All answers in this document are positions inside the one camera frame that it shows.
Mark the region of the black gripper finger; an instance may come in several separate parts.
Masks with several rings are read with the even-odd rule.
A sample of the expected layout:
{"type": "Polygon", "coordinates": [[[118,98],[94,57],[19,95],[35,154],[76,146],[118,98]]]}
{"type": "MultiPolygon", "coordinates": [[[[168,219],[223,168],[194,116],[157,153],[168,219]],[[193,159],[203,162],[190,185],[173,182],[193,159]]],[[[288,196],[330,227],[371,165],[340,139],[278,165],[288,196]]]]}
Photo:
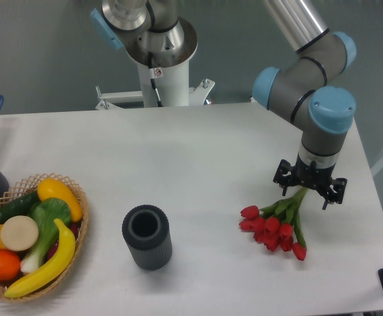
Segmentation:
{"type": "Polygon", "coordinates": [[[282,159],[275,172],[273,182],[282,189],[282,195],[285,196],[289,187],[296,186],[295,167],[287,160],[282,159]]]}
{"type": "Polygon", "coordinates": [[[322,210],[325,210],[329,204],[342,204],[346,186],[346,178],[330,178],[324,184],[321,184],[319,194],[324,198],[322,210]]]}

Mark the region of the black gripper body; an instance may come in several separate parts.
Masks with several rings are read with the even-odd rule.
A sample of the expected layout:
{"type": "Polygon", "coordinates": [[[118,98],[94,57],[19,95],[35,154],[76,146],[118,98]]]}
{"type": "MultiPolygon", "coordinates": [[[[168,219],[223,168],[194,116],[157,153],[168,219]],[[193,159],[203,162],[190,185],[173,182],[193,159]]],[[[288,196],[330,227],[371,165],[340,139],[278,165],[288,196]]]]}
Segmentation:
{"type": "Polygon", "coordinates": [[[306,156],[299,154],[292,171],[292,186],[303,186],[319,192],[326,192],[329,187],[338,183],[332,178],[337,155],[306,156]]]}

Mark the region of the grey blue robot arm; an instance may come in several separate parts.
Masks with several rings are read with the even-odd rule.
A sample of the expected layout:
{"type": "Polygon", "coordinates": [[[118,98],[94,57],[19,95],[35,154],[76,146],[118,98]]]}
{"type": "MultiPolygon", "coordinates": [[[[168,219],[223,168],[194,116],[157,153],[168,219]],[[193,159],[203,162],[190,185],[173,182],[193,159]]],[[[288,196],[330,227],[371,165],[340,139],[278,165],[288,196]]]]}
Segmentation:
{"type": "MultiPolygon", "coordinates": [[[[332,176],[356,110],[354,97],[330,81],[354,61],[356,46],[332,33],[310,1],[267,1],[269,13],[298,54],[286,70],[264,69],[252,98],[302,131],[294,164],[281,161],[274,182],[318,192],[326,205],[341,203],[347,181],[332,176]]],[[[194,27],[178,15],[175,1],[104,1],[91,22],[113,49],[125,49],[138,68],[146,107],[192,102],[189,61],[197,50],[194,27]]]]}

